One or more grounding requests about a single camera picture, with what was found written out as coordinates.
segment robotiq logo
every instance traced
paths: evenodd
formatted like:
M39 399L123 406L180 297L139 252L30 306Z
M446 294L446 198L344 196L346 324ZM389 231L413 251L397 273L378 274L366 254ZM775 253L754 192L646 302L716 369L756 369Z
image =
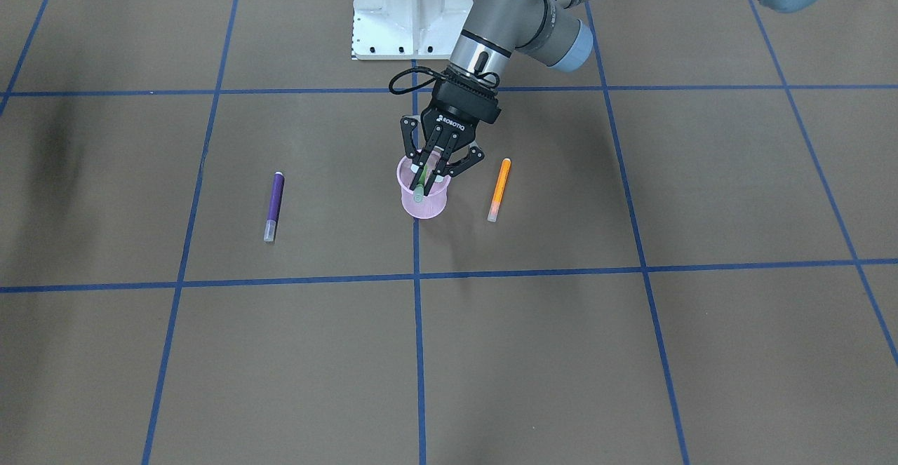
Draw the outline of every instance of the robotiq logo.
M443 122L443 123L448 124L449 126L454 126L455 128L462 130L462 132L464 130L463 124L458 123L456 120L450 120L449 118L445 118L445 117L443 117L442 114L440 114L440 116L436 117L436 122L437 123Z

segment pink cup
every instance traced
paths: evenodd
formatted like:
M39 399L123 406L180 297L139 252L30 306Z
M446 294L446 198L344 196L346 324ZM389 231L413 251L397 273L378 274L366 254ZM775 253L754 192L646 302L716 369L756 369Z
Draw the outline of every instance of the pink cup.
M427 177L430 177L430 172L436 167L436 162L439 159L439 152L434 151L430 154L430 158L427 159ZM449 181L452 178L445 175L442 183L435 182L430 188L430 194L421 197L421 202L415 202L415 190L408 188L414 178L415 174L411 171L411 160L408 157L402 157L396 167L396 180L398 187L402 190L402 207L406 212L420 220L429 220L442 213L446 207L446 188L449 187Z

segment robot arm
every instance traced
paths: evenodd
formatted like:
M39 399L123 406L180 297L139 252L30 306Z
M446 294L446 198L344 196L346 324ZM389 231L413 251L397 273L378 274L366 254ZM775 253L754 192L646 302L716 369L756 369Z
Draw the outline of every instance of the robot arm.
M588 0L475 0L445 71L416 67L392 79L390 91L395 94L434 84L430 104L420 116L423 148L414 143L417 119L404 116L400 120L405 153L415 172L408 183L410 189L420 183L424 162L434 152L440 157L424 184L424 194L430 193L435 182L456 177L484 158L475 142L477 124L494 123L500 114L497 88L515 50L564 72L586 62L593 50L592 34L586 24L564 11L584 1ZM774 11L794 12L817 0L758 1ZM395 89L399 78L413 72L433 79L417 87ZM450 163L457 151L464 156Z

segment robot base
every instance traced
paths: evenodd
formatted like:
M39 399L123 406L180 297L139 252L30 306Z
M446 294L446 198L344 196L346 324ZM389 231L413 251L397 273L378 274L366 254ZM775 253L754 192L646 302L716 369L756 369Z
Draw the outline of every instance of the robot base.
M474 0L355 0L352 58L444 60Z

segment grid line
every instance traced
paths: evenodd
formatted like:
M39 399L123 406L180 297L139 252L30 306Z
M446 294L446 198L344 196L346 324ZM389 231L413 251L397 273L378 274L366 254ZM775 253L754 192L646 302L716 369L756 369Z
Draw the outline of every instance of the grid line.
M885 323L885 317L883 316L883 312L879 309L879 303L876 301L876 296L873 295L873 289L870 288L870 283L866 279L866 273L864 272L864 266L860 263L859 257L857 256L857 251L855 250L854 243L851 241L851 235L847 231L847 225L845 224L845 220L839 211L839 205L836 203L835 196L833 194L833 190L830 188L829 181L826 179L826 175L824 174L824 168L820 163L820 159L817 158L817 152L814 149L814 145L811 142L811 137L808 135L807 127L805 126L804 120L802 120L801 112L798 110L798 104L795 102L795 97L792 95L792 90L789 87L789 82L786 81L786 75L783 73L782 66L779 64L779 58L777 58L776 50L773 49L773 43L770 42L770 36L767 34L766 28L764 28L764 22L760 19L760 13L758 12L758 8L755 6L753 0L748 0L748 4L751 7L751 12L754 14L754 20L758 24L758 28L760 28L760 33L764 37L764 43L767 44L767 50L770 52L770 59L773 60L773 65L776 67L777 74L779 75L779 80L782 81L783 88L786 92L786 97L789 99L789 104L792 106L792 113L795 114L795 120L798 122L798 128L801 130L801 135L805 139L805 146L807 147L808 153L811 155L812 161L814 161L815 170L817 170L817 175L820 177L820 182L824 187L824 191L826 192L826 197L830 201L831 209L833 209L833 214L836 217L836 221L839 222L839 228L843 233L843 237L845 238L845 244L847 245L847 249L851 254L851 260L853 261L854 267L857 270L857 275L860 277L860 282L862 282L864 286L864 290L866 292L866 298L870 301L870 306L873 308L873 314L876 315L876 320L879 322L879 328L881 328L883 332L883 336L885 337L885 343L888 345L889 351L892 353L892 360L894 360L895 365L898 366L898 350L895 349L894 340L892 340L892 334L889 332L888 324Z
M417 60L411 60L411 66L417 66ZM417 86L417 72L411 73L411 86ZM420 89L411 92L411 114L417 116L417 94ZM417 130L413 133L413 141L417 146ZM427 465L427 397L424 392L424 314L421 306L421 242L420 220L413 221L413 280L415 286L415 365L417 370L417 463Z
M859 260L862 266L894 266L898 258L867 258ZM708 271L743 271L771 270L812 267L853 267L854 260L808 260L795 262L757 262L736 264L692 264L692 266L647 266L645 270L655 272L708 272ZM603 276L603 274L639 274L642 267L596 267L596 268L564 268L564 269L523 269L498 271L469 272L422 272L417 275L421 281L433 279L474 279L502 277L564 277L564 276ZM221 288L227 286L269 286L279 284L327 284L327 283L378 283L384 281L414 281L416 274L368 274L367 276L305 276L305 277L270 277L258 279L208 279L184 281L184 288ZM48 284L29 286L0 286L0 295L16 295L16 293L42 292L103 292L103 290L151 290L173 289L177 281L153 281L145 283L84 283L84 284Z
M19 60L15 63L15 69L13 69L13 75L9 79L9 84L6 85L6 92L4 92L3 99L0 100L0 116L3 116L3 112L6 110L6 103L9 102L9 97L15 87L16 79L19 79L19 73L22 71L22 66L25 64L25 57L28 55L28 50L32 47L34 35L38 33L38 26L41 24L41 18L44 17L44 11L47 11L49 1L51 0L41 1L41 8L38 9L38 14L34 17L32 29L25 39L25 45L22 47L22 52L19 53Z
M163 353L159 363L159 375L156 379L156 389L153 397L153 407L150 411L150 421L147 426L147 440L144 444L143 465L149 465L150 455L153 452L153 439L156 429L156 423L159 417L159 408L161 397L163 397L163 388L166 385L166 370L168 369L168 360L171 353L171 341L174 338L174 328L177 321L177 308L180 305L180 295L184 287L184 276L187 272L187 261L190 254L190 242L193 239L193 227L196 223L196 209L199 207L199 194L203 187L203 172L206 165L206 156L209 152L209 141L212 138L212 130L215 127L215 114L218 110L218 100L221 97L222 80L225 77L225 66L227 66L227 53L231 46L231 33L234 31L234 20L237 17L237 4L240 0L231 2L231 12L228 17L227 31L224 33L224 44L222 45L221 63L218 65L218 78L215 81L215 94L212 97L212 107L209 109L209 121L206 124L206 138L203 141L203 151L199 157L199 170L196 172L196 186L193 190L193 204L190 206L190 216L187 223L187 233L184 235L184 248L182 257L180 258L180 268L177 270L177 282L174 288L174 295L171 298L171 311L169 314L168 328L166 330L166 343L163 346Z
M694 91L694 90L747 90L774 89L782 90L780 85L585 85L585 86L516 86L499 87L498 91ZM843 84L843 85L789 85L790 89L835 89L835 90L869 90L898 89L898 84ZM421 88L420 93L430 93L433 88ZM217 91L221 95L302 95L331 93L388 93L388 88L223 88ZM215 89L113 89L113 90L59 90L59 91L6 91L3 98L13 97L138 97L139 95L214 95Z
M599 69L599 78L602 81L603 86L603 97L605 100L605 108L608 111L608 124L610 127L610 132L612 132L612 139L615 141L615 154L618 159L618 166L620 171L620 181L623 184L623 192L626 197L626 209L629 211L629 221L631 222L631 228L633 229L633 239L636 242L636 251L639 256L639 272L642 273L642 283L645 286L645 296L648 299L648 308L652 315L652 325L655 329L655 341L658 346L658 356L661 359L661 369L664 371L664 384L667 387L667 398L670 401L671 406L671 416L673 416L673 425L676 428L676 436L677 443L680 445L680 456L683 459L683 465L690 465L689 461L689 450L686 446L686 436L683 433L683 423L680 418L680 408L677 404L676 399L676 389L674 388L674 379L671 376L670 365L667 360L667 350L664 346L664 334L661 331L661 321L658 318L657 306L655 306L655 293L652 290L652 281L648 272L648 264L645 263L645 251L642 246L642 236L639 234L639 223L636 217L636 209L633 204L633 194L631 193L631 188L629 188L629 181L626 178L626 165L624 164L623 159L623 151L620 146L620 139L618 137L617 123L615 122L615 110L612 107L612 97L610 97L610 91L608 89L608 81L605 77L605 69L604 64L602 62L602 49L599 46L599 37L596 33L596 23L593 21L593 11L590 7L589 2L585 4L587 8L587 18L589 20L589 28L593 32L593 49L596 52L596 62Z

